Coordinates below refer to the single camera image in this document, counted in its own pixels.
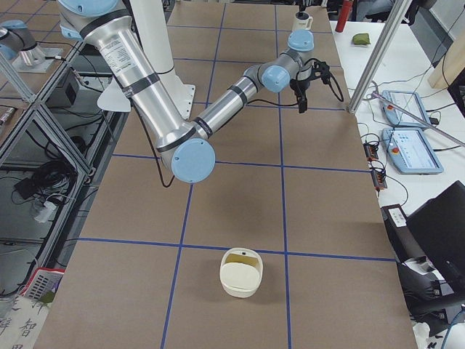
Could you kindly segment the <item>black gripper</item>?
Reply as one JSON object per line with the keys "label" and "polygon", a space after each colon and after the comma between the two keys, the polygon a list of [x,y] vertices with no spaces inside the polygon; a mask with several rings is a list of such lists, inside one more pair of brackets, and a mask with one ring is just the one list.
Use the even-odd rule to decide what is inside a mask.
{"label": "black gripper", "polygon": [[305,113],[307,111],[306,91],[310,87],[311,78],[312,71],[301,71],[290,81],[290,88],[294,91],[299,113]]}
{"label": "black gripper", "polygon": [[304,12],[310,5],[310,0],[297,0],[297,4],[299,6],[299,11]]}

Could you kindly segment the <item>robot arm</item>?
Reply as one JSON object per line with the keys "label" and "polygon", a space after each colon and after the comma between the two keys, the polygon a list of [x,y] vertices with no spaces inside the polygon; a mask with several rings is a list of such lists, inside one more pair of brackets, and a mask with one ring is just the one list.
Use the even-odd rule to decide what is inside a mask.
{"label": "robot arm", "polygon": [[288,48],[269,63],[248,68],[239,80],[193,121],[183,119],[136,36],[132,16],[122,1],[59,1],[63,30],[96,47],[129,98],[157,137],[163,164],[183,182],[205,180],[216,155],[208,139],[229,122],[261,89],[279,93],[307,68],[314,36],[299,29]]}

